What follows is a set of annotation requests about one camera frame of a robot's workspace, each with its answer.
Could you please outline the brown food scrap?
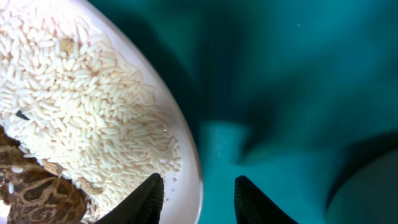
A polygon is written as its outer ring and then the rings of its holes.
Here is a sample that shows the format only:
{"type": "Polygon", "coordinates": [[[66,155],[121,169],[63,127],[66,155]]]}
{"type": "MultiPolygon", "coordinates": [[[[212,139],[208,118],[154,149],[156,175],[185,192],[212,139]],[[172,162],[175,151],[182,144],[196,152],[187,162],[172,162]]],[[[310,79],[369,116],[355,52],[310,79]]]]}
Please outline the brown food scrap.
{"type": "Polygon", "coordinates": [[[7,223],[96,223],[102,186],[74,171],[62,143],[1,128],[1,202],[7,223]]]}

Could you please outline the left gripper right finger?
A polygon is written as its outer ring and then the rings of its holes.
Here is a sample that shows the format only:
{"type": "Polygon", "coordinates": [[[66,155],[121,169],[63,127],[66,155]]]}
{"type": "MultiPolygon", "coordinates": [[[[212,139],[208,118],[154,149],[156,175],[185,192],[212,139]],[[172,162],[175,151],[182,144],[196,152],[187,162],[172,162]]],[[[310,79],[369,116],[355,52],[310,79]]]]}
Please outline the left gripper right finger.
{"type": "Polygon", "coordinates": [[[237,224],[297,224],[244,175],[235,179],[234,209],[237,224]]]}

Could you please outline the grey bowl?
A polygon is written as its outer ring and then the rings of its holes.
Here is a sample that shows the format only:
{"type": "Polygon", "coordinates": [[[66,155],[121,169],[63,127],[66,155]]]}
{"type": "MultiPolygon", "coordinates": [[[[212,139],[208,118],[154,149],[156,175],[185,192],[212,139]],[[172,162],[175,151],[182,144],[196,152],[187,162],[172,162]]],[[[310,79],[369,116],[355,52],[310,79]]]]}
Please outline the grey bowl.
{"type": "Polygon", "coordinates": [[[397,150],[373,160],[337,191],[326,212],[330,224],[397,224],[397,150]]]}

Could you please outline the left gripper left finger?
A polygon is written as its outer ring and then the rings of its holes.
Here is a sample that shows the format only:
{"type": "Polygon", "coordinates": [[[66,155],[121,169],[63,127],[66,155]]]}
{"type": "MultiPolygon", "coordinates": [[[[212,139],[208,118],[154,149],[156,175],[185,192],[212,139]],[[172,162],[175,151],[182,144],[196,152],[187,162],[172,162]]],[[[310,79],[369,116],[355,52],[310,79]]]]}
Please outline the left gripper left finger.
{"type": "Polygon", "coordinates": [[[164,181],[153,173],[95,224],[159,224],[163,203],[164,181]]]}

